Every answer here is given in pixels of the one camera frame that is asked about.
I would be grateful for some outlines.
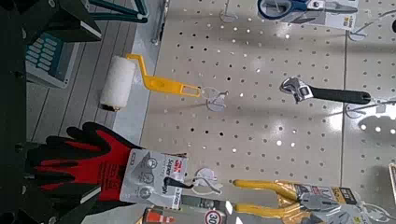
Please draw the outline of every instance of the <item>red sticker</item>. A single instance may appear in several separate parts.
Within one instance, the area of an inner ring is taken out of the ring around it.
[[[221,214],[218,211],[211,210],[205,215],[205,224],[220,224]]]

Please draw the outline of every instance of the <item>glove packaging label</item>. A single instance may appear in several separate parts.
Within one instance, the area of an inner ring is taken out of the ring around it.
[[[146,149],[131,151],[122,181],[120,201],[178,209],[181,188],[165,186],[164,179],[184,181],[187,158]]]

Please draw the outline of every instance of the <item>product label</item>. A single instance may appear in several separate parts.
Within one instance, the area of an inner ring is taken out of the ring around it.
[[[298,197],[301,197],[303,193],[310,193],[310,194],[325,196],[339,203],[352,204],[352,205],[357,204],[355,196],[353,195],[351,189],[329,188],[329,187],[320,187],[320,186],[302,185],[302,184],[294,184],[294,188],[296,189]]]
[[[220,224],[221,214],[218,211],[211,210],[205,215],[205,224]]]
[[[184,181],[187,159],[146,149],[131,151],[122,181],[120,200],[178,209],[181,188],[166,186],[164,179]]]

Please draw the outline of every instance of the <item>pegboard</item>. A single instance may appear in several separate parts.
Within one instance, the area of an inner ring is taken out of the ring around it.
[[[225,1],[171,1],[156,75],[230,94],[227,108],[212,112],[202,98],[152,92],[142,146],[188,152],[190,177],[209,167],[223,184],[245,178],[338,186],[342,104],[296,105],[279,86],[295,76],[343,89],[345,32],[264,21],[256,3],[232,0],[238,19],[224,23]],[[243,201],[240,193],[233,188],[221,198]]]
[[[396,9],[392,0],[360,2],[357,26],[380,13]],[[395,16],[369,26],[368,36],[347,42],[346,88],[368,91],[376,100],[396,97],[396,34],[391,30]],[[389,164],[396,159],[396,106],[385,113],[375,107],[365,115],[345,117],[343,185],[356,190],[367,203],[375,203],[396,214],[389,178]]]

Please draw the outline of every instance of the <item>pliers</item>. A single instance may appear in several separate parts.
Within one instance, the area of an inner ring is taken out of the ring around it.
[[[149,12],[144,0],[134,0],[136,10],[128,7],[122,7],[105,0],[88,0],[90,4],[98,7],[104,7],[118,13],[110,12],[92,12],[90,15],[96,21],[131,21],[138,23],[147,23]]]
[[[278,208],[263,207],[249,203],[237,203],[237,213],[259,217],[280,218],[285,224],[324,223],[314,213],[328,213],[338,208],[338,202],[323,195],[297,192],[293,184],[286,181],[235,180],[233,184],[243,189],[271,189],[276,192]]]

